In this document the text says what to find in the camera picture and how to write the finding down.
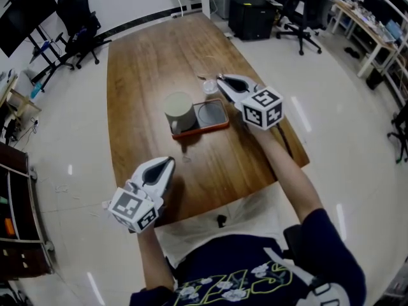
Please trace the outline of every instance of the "forearm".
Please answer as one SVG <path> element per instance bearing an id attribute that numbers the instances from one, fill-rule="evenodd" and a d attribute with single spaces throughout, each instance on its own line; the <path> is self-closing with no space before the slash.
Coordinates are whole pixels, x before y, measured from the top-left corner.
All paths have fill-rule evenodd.
<path id="1" fill-rule="evenodd" d="M 153 225 L 138 235 L 138 241 L 140 254 L 142 255 L 146 289 L 150 290 L 163 286 L 173 291 L 173 275 L 164 258 Z"/>
<path id="2" fill-rule="evenodd" d="M 264 150 L 283 191 L 302 223 L 312 211 L 323 207 L 316 190 L 271 132 L 256 129 L 251 131 Z"/>

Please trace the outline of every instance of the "television screen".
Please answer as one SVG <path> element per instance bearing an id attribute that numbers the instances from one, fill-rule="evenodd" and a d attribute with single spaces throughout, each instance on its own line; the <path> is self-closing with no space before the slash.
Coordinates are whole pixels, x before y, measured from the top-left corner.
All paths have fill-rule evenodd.
<path id="1" fill-rule="evenodd" d="M 55 0 L 14 0 L 0 18 L 0 48 L 9 57 L 57 8 Z"/>

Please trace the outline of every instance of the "mug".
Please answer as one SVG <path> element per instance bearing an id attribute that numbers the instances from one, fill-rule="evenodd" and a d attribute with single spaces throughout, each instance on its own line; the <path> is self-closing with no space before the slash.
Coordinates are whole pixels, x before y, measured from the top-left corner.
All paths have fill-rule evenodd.
<path id="1" fill-rule="evenodd" d="M 164 100 L 164 113 L 170 124 L 173 135 L 190 129 L 197 121 L 193 101 L 184 92 L 170 94 Z"/>

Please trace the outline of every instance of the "black box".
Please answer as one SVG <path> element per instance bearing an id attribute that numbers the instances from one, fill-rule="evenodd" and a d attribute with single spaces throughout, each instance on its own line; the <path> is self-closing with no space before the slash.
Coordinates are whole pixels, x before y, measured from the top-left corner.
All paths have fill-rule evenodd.
<path id="1" fill-rule="evenodd" d="M 241 40 L 270 37 L 275 6 L 266 0 L 230 0 L 228 26 Z"/>

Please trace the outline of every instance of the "floral embroidery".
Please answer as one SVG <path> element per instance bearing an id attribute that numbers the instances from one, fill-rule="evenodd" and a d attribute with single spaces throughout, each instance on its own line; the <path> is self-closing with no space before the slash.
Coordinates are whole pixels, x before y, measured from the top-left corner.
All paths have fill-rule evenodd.
<path id="1" fill-rule="evenodd" d="M 221 289 L 221 290 L 228 290 L 230 287 L 232 287 L 232 282 L 228 282 L 228 281 L 221 281 L 217 283 L 217 288 Z"/>
<path id="2" fill-rule="evenodd" d="M 207 283 L 211 283 L 211 282 L 212 282 L 212 279 L 211 279 L 211 278 L 202 279 L 202 280 L 200 281 L 201 284 L 207 284 Z"/>
<path id="3" fill-rule="evenodd" d="M 265 263 L 265 264 L 259 265 L 258 267 L 254 268 L 251 271 L 251 273 L 255 273 L 255 274 L 262 273 L 262 272 L 266 272 L 267 269 L 268 269 L 268 265 Z"/>
<path id="4" fill-rule="evenodd" d="M 189 299 L 196 299 L 198 298 L 198 293 L 192 293 L 191 295 L 189 295 Z"/>
<path id="5" fill-rule="evenodd" d="M 244 298 L 247 293 L 241 289 L 236 290 L 229 290 L 226 293 L 222 294 L 222 297 L 227 299 L 229 302 L 239 302 L 242 298 Z"/>
<path id="6" fill-rule="evenodd" d="M 255 273 L 255 276 L 256 276 L 257 278 L 263 278 L 265 275 L 266 275 L 266 272 L 258 272 L 258 273 Z"/>
<path id="7" fill-rule="evenodd" d="M 180 296 L 187 296 L 187 295 L 191 295 L 193 293 L 196 292 L 196 289 L 194 287 L 184 287 L 181 291 L 180 291 Z"/>

